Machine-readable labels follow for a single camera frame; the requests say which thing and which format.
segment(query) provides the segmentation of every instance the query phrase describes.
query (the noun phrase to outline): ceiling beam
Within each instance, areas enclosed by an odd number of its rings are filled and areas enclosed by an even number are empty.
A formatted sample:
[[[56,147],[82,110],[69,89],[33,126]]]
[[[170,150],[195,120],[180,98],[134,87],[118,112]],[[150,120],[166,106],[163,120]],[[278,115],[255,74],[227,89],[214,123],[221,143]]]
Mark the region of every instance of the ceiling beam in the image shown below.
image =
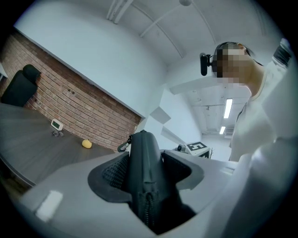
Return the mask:
[[[116,3],[116,0],[113,0],[112,4],[108,10],[107,20],[110,18],[110,14],[112,13],[112,10],[114,9],[115,3]]]
[[[206,88],[218,85],[217,78],[214,76],[206,76],[203,78],[195,79],[188,82],[182,82],[181,84],[170,87],[172,94],[186,93],[198,88]]]
[[[120,12],[118,13],[114,23],[118,24],[118,22],[120,21],[120,18],[124,15],[125,11],[127,10],[127,8],[131,5],[131,3],[133,2],[133,0],[128,0],[124,6],[121,8]]]
[[[209,33],[213,39],[213,43],[216,44],[216,39],[215,39],[215,36],[214,36],[214,33],[213,31],[211,30],[211,27],[209,26],[206,18],[204,17],[203,13],[201,12],[200,8],[198,7],[198,5],[192,0],[192,6],[196,9],[197,13],[199,13],[200,17],[203,19],[204,23],[206,24],[208,30],[209,30]]]
[[[147,29],[145,29],[143,31],[143,33],[140,35],[140,37],[143,37],[153,26],[155,26],[159,21],[161,21],[166,16],[170,15],[172,12],[176,11],[178,8],[180,8],[180,6],[181,5],[178,5],[178,6],[174,7],[173,9],[167,11],[164,15],[162,15],[161,17],[156,19],[154,22],[152,22],[152,24],[149,27],[147,27]]]
[[[138,11],[140,11],[141,13],[143,13],[146,17],[148,17],[152,22],[154,22],[156,19],[155,15],[153,14],[152,11],[150,11],[150,9],[148,9],[144,4],[138,2],[138,1],[134,1],[131,4],[132,7],[134,7],[135,9],[137,9]],[[168,32],[166,32],[164,30],[164,28],[160,25],[160,23],[156,23],[156,26],[162,31],[162,33],[168,38],[168,40],[172,43],[172,45],[174,46],[174,48],[177,50],[178,54],[180,55],[180,57],[183,59],[185,57],[185,51],[183,50],[182,46],[176,41],[174,40],[173,36],[170,36]]]
[[[110,17],[108,18],[109,20],[112,20],[114,16],[116,15],[118,9],[121,7],[122,3],[124,0],[119,0],[118,3],[116,4],[116,7],[113,9],[112,13],[110,14]]]

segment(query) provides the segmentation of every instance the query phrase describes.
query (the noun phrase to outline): yellow ball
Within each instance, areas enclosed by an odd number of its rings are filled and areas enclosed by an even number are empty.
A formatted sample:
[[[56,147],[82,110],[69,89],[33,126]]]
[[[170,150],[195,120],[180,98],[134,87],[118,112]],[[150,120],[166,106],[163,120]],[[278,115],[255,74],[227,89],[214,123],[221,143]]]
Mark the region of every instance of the yellow ball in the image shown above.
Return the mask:
[[[85,139],[85,140],[83,140],[83,142],[82,142],[82,146],[84,146],[84,147],[87,148],[87,149],[90,149],[91,146],[92,146],[92,143],[91,143],[88,139]]]

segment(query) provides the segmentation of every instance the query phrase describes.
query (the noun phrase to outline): chair backrest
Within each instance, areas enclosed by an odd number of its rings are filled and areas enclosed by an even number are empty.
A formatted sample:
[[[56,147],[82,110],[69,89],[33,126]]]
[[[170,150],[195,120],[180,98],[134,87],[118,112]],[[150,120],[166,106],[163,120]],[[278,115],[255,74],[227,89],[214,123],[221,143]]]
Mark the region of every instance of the chair backrest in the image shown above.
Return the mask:
[[[26,65],[23,68],[23,75],[29,79],[32,83],[35,83],[36,80],[41,75],[41,72],[35,68],[33,65]]]

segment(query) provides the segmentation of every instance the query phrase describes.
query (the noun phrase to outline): ceiling light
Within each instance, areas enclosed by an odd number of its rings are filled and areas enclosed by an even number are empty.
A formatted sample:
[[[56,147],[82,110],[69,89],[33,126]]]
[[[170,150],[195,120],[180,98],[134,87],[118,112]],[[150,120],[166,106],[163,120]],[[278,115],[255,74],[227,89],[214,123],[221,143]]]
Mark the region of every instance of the ceiling light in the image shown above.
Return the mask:
[[[229,118],[231,108],[232,108],[232,103],[233,103],[233,99],[227,99],[223,118]]]
[[[188,7],[191,4],[191,0],[179,0],[182,6]]]
[[[225,126],[222,126],[222,128],[220,129],[219,134],[222,135],[224,133],[224,131],[225,131]]]

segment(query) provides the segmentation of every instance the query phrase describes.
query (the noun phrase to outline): dark hair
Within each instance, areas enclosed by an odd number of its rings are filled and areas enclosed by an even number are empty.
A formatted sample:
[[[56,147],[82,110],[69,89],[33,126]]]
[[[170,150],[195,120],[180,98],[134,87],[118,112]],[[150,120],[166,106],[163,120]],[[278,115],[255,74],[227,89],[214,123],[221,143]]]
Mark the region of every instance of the dark hair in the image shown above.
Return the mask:
[[[216,64],[216,60],[217,60],[217,57],[221,57],[222,54],[223,54],[223,49],[227,49],[230,45],[233,45],[233,46],[238,46],[238,43],[236,42],[230,42],[230,41],[227,41],[227,42],[224,42],[222,44],[219,44],[216,49],[215,49],[215,52],[214,52],[214,55],[213,55],[213,61],[211,63],[211,67],[212,67],[212,71],[213,72],[218,72],[217,70],[217,64]],[[246,48],[246,53],[249,55],[249,56],[253,56],[254,55],[254,52],[249,49],[248,47],[246,47],[245,45],[243,45],[245,48]],[[222,72],[218,72],[217,74],[217,77],[218,78],[221,78],[222,77]]]

